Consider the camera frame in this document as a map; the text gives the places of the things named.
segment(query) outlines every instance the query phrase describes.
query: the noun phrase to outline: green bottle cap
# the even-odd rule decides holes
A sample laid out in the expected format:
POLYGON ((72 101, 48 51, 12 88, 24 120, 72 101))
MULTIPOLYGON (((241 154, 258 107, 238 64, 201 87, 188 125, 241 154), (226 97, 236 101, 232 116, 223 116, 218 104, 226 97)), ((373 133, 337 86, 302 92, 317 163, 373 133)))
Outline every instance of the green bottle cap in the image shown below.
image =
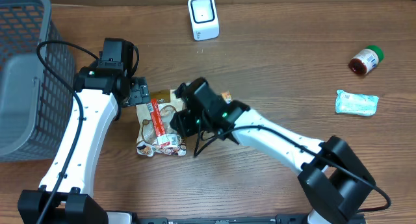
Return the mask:
POLYGON ((384 53, 382 49, 380 49, 377 45, 369 45, 366 49, 371 49, 372 51, 374 51, 378 56, 378 62, 382 62, 382 60, 384 59, 384 53))

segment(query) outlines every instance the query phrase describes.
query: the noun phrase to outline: white wrapper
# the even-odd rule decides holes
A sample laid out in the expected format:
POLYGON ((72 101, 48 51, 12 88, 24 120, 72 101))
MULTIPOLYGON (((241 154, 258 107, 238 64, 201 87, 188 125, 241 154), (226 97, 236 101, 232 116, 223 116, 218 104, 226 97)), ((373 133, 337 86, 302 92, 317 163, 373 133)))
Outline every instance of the white wrapper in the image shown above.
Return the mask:
POLYGON ((343 90, 337 91, 335 101, 336 113, 357 114, 360 116, 373 116, 377 110, 378 97, 363 94, 347 93, 343 90))

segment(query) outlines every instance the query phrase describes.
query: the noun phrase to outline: pill bottle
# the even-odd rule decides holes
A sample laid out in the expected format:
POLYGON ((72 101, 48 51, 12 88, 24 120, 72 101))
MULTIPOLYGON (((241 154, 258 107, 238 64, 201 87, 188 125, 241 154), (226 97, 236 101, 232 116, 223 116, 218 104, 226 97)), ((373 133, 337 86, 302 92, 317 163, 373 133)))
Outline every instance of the pill bottle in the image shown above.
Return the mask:
POLYGON ((383 51, 376 45, 369 45, 351 59, 348 67, 358 75, 366 75, 383 59, 383 51))

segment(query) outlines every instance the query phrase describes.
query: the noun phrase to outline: crumpled wrapper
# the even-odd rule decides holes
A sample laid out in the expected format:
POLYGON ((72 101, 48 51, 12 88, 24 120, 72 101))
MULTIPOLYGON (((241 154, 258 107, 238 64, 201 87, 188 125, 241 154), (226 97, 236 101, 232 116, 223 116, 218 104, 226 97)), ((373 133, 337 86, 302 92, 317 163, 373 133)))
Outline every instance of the crumpled wrapper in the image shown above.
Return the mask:
POLYGON ((153 156, 155 153, 177 156, 186 155, 187 146, 184 139, 170 126, 170 120, 172 120, 174 114, 185 108, 184 102, 176 98, 174 91, 162 90, 150 93, 150 97, 157 100, 163 127, 170 141, 170 145, 166 147, 159 147, 155 128, 147 106, 136 106, 137 118, 140 123, 140 130, 136 141, 138 154, 146 156, 153 156))

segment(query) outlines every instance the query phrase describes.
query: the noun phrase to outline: bottle label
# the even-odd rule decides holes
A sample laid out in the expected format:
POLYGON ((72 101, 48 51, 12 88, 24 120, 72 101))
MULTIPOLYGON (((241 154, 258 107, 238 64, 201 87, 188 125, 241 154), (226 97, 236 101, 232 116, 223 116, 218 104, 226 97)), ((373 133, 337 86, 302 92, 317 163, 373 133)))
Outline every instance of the bottle label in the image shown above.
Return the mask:
POLYGON ((363 49, 358 53, 358 55, 354 56, 354 58, 361 60, 362 63, 367 67, 366 74, 378 65, 378 56, 376 52, 372 51, 371 49, 363 49))

